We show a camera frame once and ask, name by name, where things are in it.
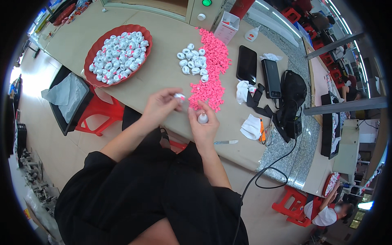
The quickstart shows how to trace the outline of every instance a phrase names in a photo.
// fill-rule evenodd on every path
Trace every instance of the black backpack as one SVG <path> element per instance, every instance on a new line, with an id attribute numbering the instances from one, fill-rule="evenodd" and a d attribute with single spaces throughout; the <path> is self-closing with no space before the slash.
<path id="1" fill-rule="evenodd" d="M 272 112 L 269 105 L 267 105 L 264 109 L 258 107 L 259 100 L 263 94 L 264 89 L 265 88 L 263 85 L 258 84 L 258 88 L 256 89 L 253 97 L 248 92 L 247 105 L 249 107 L 252 107 L 254 111 L 258 114 L 272 118 L 276 129 L 283 137 L 283 139 L 288 143 L 291 138 L 296 138 L 292 136 L 293 132 L 295 131 L 293 127 L 298 127 L 294 124 L 298 122 L 301 123 L 301 115 L 297 117 L 296 114 L 298 109 L 305 102 L 305 98 L 307 95 L 305 81 L 300 75 L 298 75 L 294 71 L 286 70 L 283 73 L 280 81 L 282 97 L 279 99 L 279 108 L 276 113 Z"/>

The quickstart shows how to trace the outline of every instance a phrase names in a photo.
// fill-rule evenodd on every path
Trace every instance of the power bank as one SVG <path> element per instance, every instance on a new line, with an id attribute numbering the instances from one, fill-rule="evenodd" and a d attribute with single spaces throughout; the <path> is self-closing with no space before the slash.
<path id="1" fill-rule="evenodd" d="M 279 99 L 282 96 L 280 90 L 280 78 L 276 61 L 264 59 L 261 61 L 264 75 L 264 86 L 268 99 Z"/>

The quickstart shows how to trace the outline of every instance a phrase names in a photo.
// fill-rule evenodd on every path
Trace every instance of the green light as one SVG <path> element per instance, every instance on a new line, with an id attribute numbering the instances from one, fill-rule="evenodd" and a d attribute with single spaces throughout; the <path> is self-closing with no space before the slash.
<path id="1" fill-rule="evenodd" d="M 201 2 L 204 6 L 210 6 L 211 4 L 212 4 L 212 1 L 211 0 L 203 0 L 202 2 Z"/>

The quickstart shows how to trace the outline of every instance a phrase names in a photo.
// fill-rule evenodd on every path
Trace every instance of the smartphone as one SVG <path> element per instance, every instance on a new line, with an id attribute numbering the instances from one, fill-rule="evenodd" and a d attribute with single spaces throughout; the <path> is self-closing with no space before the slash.
<path id="1" fill-rule="evenodd" d="M 241 45 L 238 55 L 237 78 L 256 84 L 257 54 L 253 50 Z"/>

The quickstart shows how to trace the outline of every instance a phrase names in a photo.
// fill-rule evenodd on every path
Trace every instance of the tiled floor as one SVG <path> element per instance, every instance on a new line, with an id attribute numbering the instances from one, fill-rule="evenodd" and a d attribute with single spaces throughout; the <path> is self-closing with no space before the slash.
<path id="1" fill-rule="evenodd" d="M 74 131 L 63 136 L 48 102 L 41 97 L 41 90 L 49 88 L 52 79 L 61 65 L 50 56 L 41 52 L 36 59 L 32 51 L 25 55 L 20 73 L 23 79 L 23 93 L 20 99 L 20 122 L 27 127 L 27 145 L 37 151 L 44 169 L 51 181 L 60 190 L 67 181 L 83 167 L 84 158 L 89 152 L 99 151 L 108 141 L 121 132 L 121 122 L 108 127 L 103 136 Z M 99 125 L 102 117 L 89 118 L 91 129 L 93 124 Z M 233 190 L 242 193 L 254 172 L 240 167 L 226 159 L 222 159 Z M 269 178 L 260 178 L 261 186 L 275 186 L 278 182 Z M 252 183 L 245 195 L 241 216 L 247 227 L 249 244 L 301 244 L 309 236 L 313 225 L 304 228 L 287 222 L 285 216 L 271 208 L 274 202 L 280 201 L 284 188 L 266 190 L 259 189 Z"/>

